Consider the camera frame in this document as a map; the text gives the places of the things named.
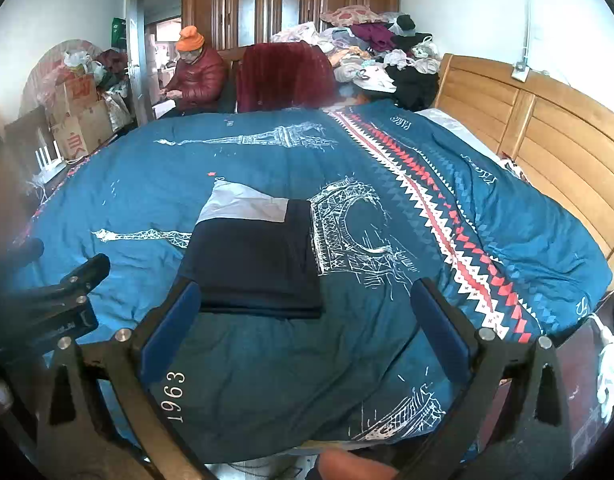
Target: person's hand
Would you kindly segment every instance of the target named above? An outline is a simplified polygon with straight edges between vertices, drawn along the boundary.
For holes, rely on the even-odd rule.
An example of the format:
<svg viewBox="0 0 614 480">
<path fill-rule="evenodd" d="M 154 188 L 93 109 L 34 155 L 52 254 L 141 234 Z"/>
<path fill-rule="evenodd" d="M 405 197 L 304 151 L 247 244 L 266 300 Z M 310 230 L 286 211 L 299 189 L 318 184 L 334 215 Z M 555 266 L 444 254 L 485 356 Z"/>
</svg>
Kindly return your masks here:
<svg viewBox="0 0 614 480">
<path fill-rule="evenodd" d="M 341 449 L 328 449 L 318 458 L 323 480 L 393 480 L 398 471 Z"/>
<path fill-rule="evenodd" d="M 183 97 L 183 92 L 181 92 L 180 90 L 170 90 L 169 92 L 167 92 L 167 99 L 182 99 Z"/>
</svg>

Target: wooden bed frame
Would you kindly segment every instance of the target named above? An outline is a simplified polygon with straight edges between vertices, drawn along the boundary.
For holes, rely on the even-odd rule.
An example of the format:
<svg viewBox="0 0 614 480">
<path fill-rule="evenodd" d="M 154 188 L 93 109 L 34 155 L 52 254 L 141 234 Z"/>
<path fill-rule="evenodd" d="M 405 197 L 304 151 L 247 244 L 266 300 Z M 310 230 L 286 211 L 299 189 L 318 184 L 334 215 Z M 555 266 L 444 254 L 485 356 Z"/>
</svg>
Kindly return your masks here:
<svg viewBox="0 0 614 480">
<path fill-rule="evenodd" d="M 611 267 L 613 290 L 614 113 L 549 76 L 532 70 L 522 83 L 511 73 L 506 63 L 446 54 L 434 107 L 513 158 L 583 222 Z"/>
</svg>

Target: bed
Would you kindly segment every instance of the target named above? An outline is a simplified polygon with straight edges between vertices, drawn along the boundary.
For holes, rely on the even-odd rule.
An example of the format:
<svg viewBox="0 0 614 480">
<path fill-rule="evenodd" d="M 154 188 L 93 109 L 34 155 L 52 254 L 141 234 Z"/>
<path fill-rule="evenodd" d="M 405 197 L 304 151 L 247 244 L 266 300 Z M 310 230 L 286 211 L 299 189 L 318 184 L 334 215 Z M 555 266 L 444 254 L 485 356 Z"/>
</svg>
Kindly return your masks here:
<svg viewBox="0 0 614 480">
<path fill-rule="evenodd" d="M 110 338 L 164 299 L 217 178 L 311 200 L 323 317 L 199 314 L 152 395 L 206 463 L 432 431 L 456 387 L 418 330 L 413 280 L 520 342 L 564 338 L 614 288 L 614 114 L 510 72 L 447 55 L 438 109 L 421 114 L 376 102 L 150 123 L 53 195 L 30 229 L 46 253 L 18 283 L 107 254 L 100 327 L 82 339 Z"/>
</svg>

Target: orange knit hat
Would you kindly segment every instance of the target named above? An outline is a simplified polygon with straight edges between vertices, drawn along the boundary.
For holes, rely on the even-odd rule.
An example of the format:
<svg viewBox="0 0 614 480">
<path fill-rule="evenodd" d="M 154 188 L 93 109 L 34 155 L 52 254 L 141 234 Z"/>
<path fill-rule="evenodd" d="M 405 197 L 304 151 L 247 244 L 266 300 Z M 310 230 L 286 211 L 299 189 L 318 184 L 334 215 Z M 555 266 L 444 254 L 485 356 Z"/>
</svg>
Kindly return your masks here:
<svg viewBox="0 0 614 480">
<path fill-rule="evenodd" d="M 176 50 L 179 52 L 190 52 L 198 50 L 205 44 L 205 38 L 198 33 L 194 25 L 188 25 L 180 31 L 180 40 L 176 42 Z"/>
</svg>

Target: blue duvet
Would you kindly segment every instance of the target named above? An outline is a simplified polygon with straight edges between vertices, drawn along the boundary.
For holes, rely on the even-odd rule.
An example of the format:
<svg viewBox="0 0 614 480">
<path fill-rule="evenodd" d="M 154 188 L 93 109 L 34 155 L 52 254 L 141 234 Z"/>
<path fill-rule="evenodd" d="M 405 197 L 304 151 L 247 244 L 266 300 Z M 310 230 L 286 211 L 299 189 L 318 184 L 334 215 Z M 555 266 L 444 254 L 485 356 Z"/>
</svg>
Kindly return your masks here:
<svg viewBox="0 0 614 480">
<path fill-rule="evenodd" d="M 100 328 L 79 342 L 135 326 L 164 300 L 217 178 L 311 200 L 325 313 L 197 316 L 151 392 L 206 463 L 432 431 L 455 392 L 410 307 L 418 278 L 475 327 L 520 342 L 566 332 L 611 279 L 560 205 L 442 126 L 376 102 L 131 132 L 47 203 L 31 230 L 45 254 L 20 282 L 55 283 L 105 253 L 110 276 L 90 295 Z"/>
</svg>

